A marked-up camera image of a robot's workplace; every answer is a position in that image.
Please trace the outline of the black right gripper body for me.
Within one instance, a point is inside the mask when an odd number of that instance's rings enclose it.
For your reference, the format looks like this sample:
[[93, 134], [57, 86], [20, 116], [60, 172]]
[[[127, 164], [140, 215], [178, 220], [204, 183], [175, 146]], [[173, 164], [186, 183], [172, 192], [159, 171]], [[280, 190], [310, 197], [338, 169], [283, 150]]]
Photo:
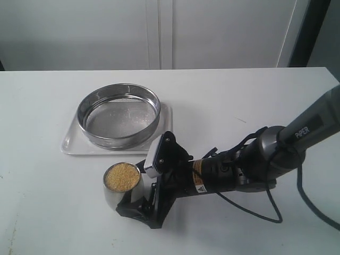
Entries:
[[157, 178], [153, 212], [148, 226], [151, 229], [162, 228], [177, 198], [234, 191], [238, 185], [237, 170], [226, 153], [180, 161], [170, 172]]

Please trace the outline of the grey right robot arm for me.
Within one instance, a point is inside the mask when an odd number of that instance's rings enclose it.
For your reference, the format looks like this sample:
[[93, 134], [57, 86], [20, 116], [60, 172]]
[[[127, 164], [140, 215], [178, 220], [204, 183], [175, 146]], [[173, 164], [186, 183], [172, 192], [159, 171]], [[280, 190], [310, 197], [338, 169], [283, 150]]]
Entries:
[[288, 126], [263, 127], [247, 135], [230, 150], [210, 150], [195, 160], [182, 148], [172, 132], [165, 132], [151, 144], [140, 170], [156, 181], [149, 198], [132, 199], [127, 192], [116, 211], [150, 228], [161, 228], [173, 203], [180, 197], [228, 191], [269, 193], [276, 180], [297, 170], [297, 189], [309, 209], [334, 229], [339, 223], [322, 213], [302, 186], [302, 165], [306, 150], [339, 132], [339, 87], [334, 87]]

